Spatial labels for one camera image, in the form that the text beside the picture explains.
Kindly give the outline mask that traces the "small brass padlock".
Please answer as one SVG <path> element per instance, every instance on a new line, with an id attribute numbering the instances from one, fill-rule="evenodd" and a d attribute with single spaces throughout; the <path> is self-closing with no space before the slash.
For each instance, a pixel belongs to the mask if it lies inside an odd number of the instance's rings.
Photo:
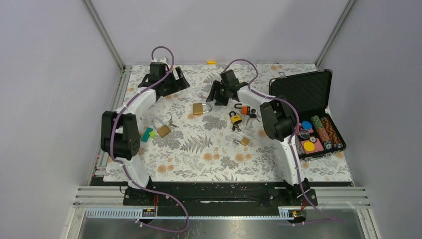
<path id="1" fill-rule="evenodd" d="M 243 137 L 242 139 L 234 139 L 233 142 L 238 145 L 247 146 L 250 143 L 250 139 Z"/>

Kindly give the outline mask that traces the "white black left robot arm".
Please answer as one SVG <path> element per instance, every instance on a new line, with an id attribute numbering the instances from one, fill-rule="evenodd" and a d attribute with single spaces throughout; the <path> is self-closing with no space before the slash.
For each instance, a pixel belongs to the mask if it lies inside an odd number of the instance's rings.
<path id="1" fill-rule="evenodd" d="M 152 62 L 150 72 L 139 84 L 135 95 L 115 111 L 102 114 L 101 150 L 120 164 L 131 188 L 137 188 L 135 198 L 144 205 L 154 200 L 151 181 L 139 157 L 141 135 L 140 116 L 160 98 L 190 87 L 180 67 Z"/>

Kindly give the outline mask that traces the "yellow black padlock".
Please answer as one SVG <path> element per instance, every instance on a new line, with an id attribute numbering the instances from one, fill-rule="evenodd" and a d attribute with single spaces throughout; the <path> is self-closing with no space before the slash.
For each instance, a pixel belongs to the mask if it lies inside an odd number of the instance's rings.
<path id="1" fill-rule="evenodd" d="M 239 126 L 242 123 L 242 118 L 238 115 L 235 111 L 229 112 L 229 117 L 232 123 L 232 130 L 233 131 L 241 131 Z"/>

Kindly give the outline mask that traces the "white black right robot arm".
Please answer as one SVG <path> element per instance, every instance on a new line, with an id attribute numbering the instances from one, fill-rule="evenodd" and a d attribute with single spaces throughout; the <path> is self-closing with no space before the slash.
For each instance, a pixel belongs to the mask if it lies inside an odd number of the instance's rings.
<path id="1" fill-rule="evenodd" d="M 285 161 L 285 197 L 288 203 L 298 205 L 307 200 L 310 190 L 307 180 L 301 179 L 299 154 L 295 135 L 299 129 L 299 115 L 292 104 L 281 97 L 271 96 L 253 89 L 250 84 L 240 82 L 233 70 L 220 74 L 221 80 L 214 80 L 207 102 L 215 101 L 217 106 L 226 106 L 233 99 L 259 110 L 266 135 L 276 140 L 279 158 Z"/>

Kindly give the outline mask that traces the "large brass padlock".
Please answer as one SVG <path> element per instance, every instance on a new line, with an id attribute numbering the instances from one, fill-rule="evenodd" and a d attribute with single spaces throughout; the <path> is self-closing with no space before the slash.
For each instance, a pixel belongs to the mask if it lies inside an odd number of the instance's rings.
<path id="1" fill-rule="evenodd" d="M 153 118 L 152 125 L 161 138 L 167 136 L 173 128 L 178 128 L 178 126 L 173 123 L 172 117 L 170 117 L 167 121 L 159 118 Z"/>

